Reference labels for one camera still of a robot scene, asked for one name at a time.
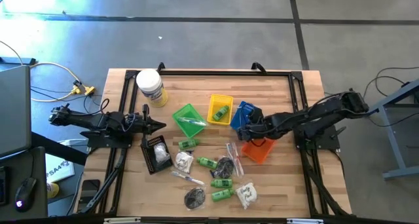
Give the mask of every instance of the yellow connector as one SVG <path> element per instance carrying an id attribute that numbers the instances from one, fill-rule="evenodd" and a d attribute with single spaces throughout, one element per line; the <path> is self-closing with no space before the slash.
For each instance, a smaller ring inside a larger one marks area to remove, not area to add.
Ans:
<path id="1" fill-rule="evenodd" d="M 81 90 L 78 86 L 73 86 L 73 89 L 71 90 L 72 94 L 80 94 Z"/>
<path id="2" fill-rule="evenodd" d="M 94 94 L 95 88 L 94 86 L 85 86 L 84 89 L 86 90 L 86 92 L 84 93 L 86 96 L 89 96 L 91 94 Z"/>

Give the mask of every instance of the white jar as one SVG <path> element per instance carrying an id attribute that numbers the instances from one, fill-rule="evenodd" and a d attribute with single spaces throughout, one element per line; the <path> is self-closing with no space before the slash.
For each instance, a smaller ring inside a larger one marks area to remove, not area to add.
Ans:
<path id="1" fill-rule="evenodd" d="M 162 107 L 168 101 L 168 94 L 163 87 L 162 78 L 156 70 L 141 70 L 137 75 L 136 82 L 151 106 Z"/>

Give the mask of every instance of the small green bottle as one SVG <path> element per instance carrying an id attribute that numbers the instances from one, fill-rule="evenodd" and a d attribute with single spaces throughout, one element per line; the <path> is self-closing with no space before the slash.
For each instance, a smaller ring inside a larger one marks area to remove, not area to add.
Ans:
<path id="1" fill-rule="evenodd" d="M 180 150 L 189 149 L 197 146 L 198 144 L 199 140 L 197 139 L 184 140 L 179 142 L 179 148 Z"/>
<path id="2" fill-rule="evenodd" d="M 230 198 L 234 195 L 234 189 L 225 189 L 224 191 L 218 191 L 211 194 L 212 201 L 217 202 L 226 198 Z"/>
<path id="3" fill-rule="evenodd" d="M 211 181 L 211 186 L 215 188 L 231 188 L 233 181 L 231 179 L 215 179 Z"/>
<path id="4" fill-rule="evenodd" d="M 198 157 L 196 158 L 196 161 L 199 163 L 199 165 L 205 166 L 207 168 L 216 169 L 217 168 L 217 162 L 211 159 L 207 159 L 204 157 Z"/>
<path id="5" fill-rule="evenodd" d="M 212 118 L 215 120 L 215 121 L 219 121 L 226 113 L 228 112 L 228 105 L 226 105 L 226 106 L 224 106 L 224 107 L 222 107 L 222 108 L 220 108 L 220 110 L 218 110 L 218 112 L 216 112 L 213 116 L 212 116 Z"/>

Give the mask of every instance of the computer mouse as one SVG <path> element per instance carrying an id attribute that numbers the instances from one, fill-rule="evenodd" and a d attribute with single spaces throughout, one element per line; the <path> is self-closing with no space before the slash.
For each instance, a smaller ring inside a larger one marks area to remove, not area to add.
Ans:
<path id="1" fill-rule="evenodd" d="M 16 210 L 19 212 L 28 211 L 33 204 L 33 196 L 35 191 L 35 184 L 37 180 L 32 177 L 26 178 L 19 188 L 16 190 L 16 196 L 14 197 L 14 204 Z"/>

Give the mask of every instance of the yellow plastic container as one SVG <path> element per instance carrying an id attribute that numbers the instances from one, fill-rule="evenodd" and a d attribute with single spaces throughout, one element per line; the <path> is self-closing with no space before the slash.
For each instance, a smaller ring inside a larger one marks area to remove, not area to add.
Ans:
<path id="1" fill-rule="evenodd" d="M 214 115 L 216 112 L 218 112 L 218 110 L 220 110 L 220 108 L 226 105 L 228 106 L 228 112 L 219 121 L 215 121 L 212 118 L 212 115 Z M 232 107 L 233 107 L 233 97 L 212 94 L 211 100 L 209 101 L 207 121 L 213 124 L 230 125 Z"/>

